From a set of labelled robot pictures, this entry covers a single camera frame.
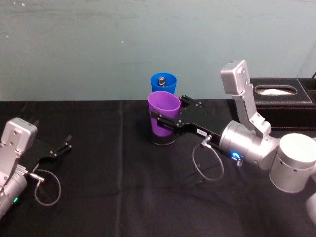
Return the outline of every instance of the plastic cup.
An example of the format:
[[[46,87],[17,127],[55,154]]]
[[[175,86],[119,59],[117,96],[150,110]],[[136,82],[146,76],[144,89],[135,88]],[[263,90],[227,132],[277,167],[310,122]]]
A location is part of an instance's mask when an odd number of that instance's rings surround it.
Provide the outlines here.
[[[177,96],[167,91],[155,91],[148,96],[147,101],[149,114],[154,110],[172,119],[178,117],[181,102]],[[171,131],[159,127],[156,119],[151,118],[151,124],[155,135],[165,137],[171,134]]]
[[[159,78],[164,77],[165,86],[159,86]],[[177,78],[171,73],[157,73],[152,76],[150,79],[152,84],[152,92],[155,91],[167,91],[171,94],[174,94],[177,85]]]

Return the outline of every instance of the purple cup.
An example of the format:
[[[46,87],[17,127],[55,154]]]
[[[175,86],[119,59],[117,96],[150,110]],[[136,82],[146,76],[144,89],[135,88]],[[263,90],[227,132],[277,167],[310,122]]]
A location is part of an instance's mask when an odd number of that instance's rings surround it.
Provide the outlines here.
[[[162,115],[172,119],[178,117],[181,102],[177,96],[166,91],[155,91],[148,98],[148,111],[158,111]],[[157,120],[151,118],[153,133],[159,137],[165,137],[172,132],[157,125]]]

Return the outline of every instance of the black tissue box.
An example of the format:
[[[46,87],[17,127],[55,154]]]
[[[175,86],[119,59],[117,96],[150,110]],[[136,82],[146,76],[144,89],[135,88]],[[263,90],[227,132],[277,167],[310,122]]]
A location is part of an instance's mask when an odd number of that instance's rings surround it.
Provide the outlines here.
[[[251,78],[257,111],[271,124],[272,130],[316,130],[316,79]],[[263,95],[277,89],[286,95]]]

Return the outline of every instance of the gray wall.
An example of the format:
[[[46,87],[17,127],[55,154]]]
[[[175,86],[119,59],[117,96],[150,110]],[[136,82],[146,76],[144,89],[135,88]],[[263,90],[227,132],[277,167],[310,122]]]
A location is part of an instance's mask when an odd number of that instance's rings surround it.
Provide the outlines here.
[[[1,0],[1,100],[146,99],[160,71],[176,94],[228,98],[220,69],[316,70],[314,0]]]

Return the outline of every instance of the blue cup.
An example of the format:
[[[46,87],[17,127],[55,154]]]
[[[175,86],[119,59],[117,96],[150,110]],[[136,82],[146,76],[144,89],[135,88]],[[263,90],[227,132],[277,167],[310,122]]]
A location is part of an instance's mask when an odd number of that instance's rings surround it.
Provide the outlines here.
[[[159,78],[164,77],[165,85],[159,85]],[[177,78],[171,73],[156,73],[150,79],[152,84],[152,91],[167,91],[171,94],[174,94],[177,85]]]

